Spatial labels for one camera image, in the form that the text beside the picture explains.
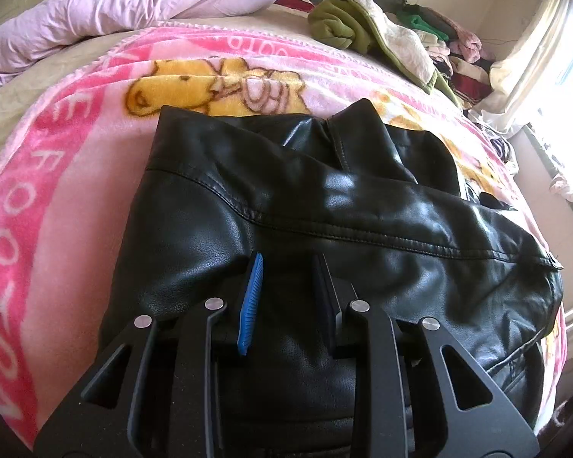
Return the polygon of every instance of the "bed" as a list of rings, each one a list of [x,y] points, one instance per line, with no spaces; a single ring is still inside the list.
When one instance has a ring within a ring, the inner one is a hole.
[[[510,217],[547,248],[492,145],[456,106],[377,61],[314,41],[297,10],[306,0],[298,2],[89,39],[0,88],[0,413],[28,445],[95,356],[163,104],[326,118],[368,97],[384,122],[437,135],[463,196],[466,182],[508,202]],[[562,309],[542,350],[537,428],[554,409],[565,362]]]

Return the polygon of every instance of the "yellow teddy bear print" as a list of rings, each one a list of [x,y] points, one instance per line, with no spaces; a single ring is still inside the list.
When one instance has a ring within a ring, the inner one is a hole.
[[[159,113],[163,105],[211,116],[309,113],[301,94],[306,85],[289,71],[251,69],[243,58],[156,60],[149,76],[137,79],[125,95],[135,116]]]

